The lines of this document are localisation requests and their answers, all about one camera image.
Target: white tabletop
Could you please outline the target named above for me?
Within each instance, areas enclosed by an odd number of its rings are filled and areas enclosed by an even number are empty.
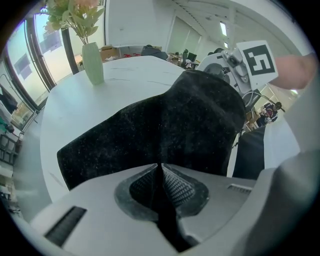
[[[68,193],[57,152],[122,108],[166,92],[184,71],[153,56],[103,64],[104,84],[92,85],[84,71],[51,90],[44,108],[40,154],[43,176],[53,202]]]

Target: vase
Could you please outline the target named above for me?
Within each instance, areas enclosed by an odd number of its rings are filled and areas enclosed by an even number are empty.
[[[104,69],[102,59],[96,42],[82,46],[82,62],[86,75],[93,85],[104,82]]]

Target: black pants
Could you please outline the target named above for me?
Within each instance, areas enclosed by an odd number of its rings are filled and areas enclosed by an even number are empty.
[[[265,130],[263,126],[240,137],[232,177],[251,180],[258,178],[265,168]]]

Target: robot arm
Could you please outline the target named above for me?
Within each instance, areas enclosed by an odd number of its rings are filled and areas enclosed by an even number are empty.
[[[236,44],[233,51],[224,50],[203,59],[197,70],[228,82],[243,98],[245,106],[254,102],[255,90],[278,77],[275,59],[267,41]]]

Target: glass door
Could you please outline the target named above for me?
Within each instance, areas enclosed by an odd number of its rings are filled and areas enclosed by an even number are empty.
[[[45,105],[49,89],[31,56],[26,36],[26,21],[15,29],[7,42],[6,50],[8,60],[23,91],[28,94],[30,101],[37,106],[37,109],[41,109]]]
[[[43,58],[46,68],[52,80],[59,84],[59,82],[69,76],[72,76],[72,70],[67,59],[61,30],[52,33],[46,33],[45,25],[48,21],[48,15],[34,16],[34,29],[36,40],[41,51],[40,58]]]

